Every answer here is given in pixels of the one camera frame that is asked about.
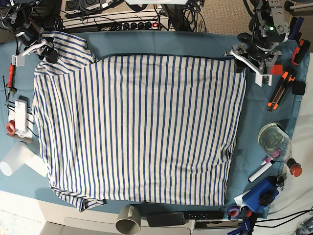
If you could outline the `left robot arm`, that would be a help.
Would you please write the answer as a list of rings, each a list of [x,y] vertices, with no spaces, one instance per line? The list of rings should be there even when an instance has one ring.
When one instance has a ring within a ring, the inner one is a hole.
[[[278,46],[285,43],[290,34],[282,4],[279,0],[245,0],[243,3],[251,17],[250,32],[238,34],[240,43],[225,51],[224,56],[235,58],[236,73],[249,68],[255,73],[258,86],[271,86],[276,61],[282,55]]]

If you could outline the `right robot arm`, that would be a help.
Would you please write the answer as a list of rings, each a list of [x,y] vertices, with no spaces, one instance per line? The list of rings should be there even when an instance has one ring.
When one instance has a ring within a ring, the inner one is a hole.
[[[53,38],[44,37],[44,29],[32,19],[31,13],[40,4],[39,0],[9,0],[0,15],[4,29],[10,31],[16,40],[16,53],[12,55],[12,65],[25,65],[25,56],[32,53],[49,63],[57,63],[58,52]]]

